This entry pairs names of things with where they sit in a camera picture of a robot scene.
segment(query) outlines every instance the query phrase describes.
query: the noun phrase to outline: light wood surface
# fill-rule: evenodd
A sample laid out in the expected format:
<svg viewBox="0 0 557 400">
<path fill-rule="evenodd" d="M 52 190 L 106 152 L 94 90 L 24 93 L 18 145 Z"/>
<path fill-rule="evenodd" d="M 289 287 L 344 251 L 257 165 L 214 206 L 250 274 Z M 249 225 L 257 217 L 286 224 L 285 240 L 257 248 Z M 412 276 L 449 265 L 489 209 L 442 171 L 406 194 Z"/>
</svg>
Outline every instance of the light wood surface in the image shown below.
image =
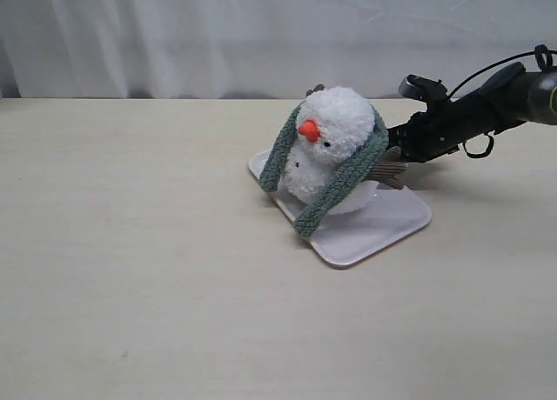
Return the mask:
<svg viewBox="0 0 557 400">
<path fill-rule="evenodd" d="M 2 400 L 557 398 L 557 128 L 412 166 L 432 223 L 338 271 L 247 169 L 295 104 L 0 102 Z"/>
</svg>

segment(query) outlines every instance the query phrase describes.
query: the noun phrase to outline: stuffed snowman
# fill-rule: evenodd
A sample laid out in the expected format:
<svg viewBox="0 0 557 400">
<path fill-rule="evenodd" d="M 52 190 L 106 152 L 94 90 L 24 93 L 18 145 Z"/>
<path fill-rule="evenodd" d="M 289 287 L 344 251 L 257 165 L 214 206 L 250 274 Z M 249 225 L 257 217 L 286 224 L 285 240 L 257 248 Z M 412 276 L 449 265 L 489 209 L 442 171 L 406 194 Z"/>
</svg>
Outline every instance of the stuffed snowman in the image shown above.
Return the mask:
<svg viewBox="0 0 557 400">
<path fill-rule="evenodd" d="M 324 216 L 366 207 L 377 182 L 388 131 L 375 107 L 351 88 L 315 90 L 291 113 L 278 134 L 259 185 L 279 183 L 305 204 L 295 230 L 309 238 Z"/>
</svg>

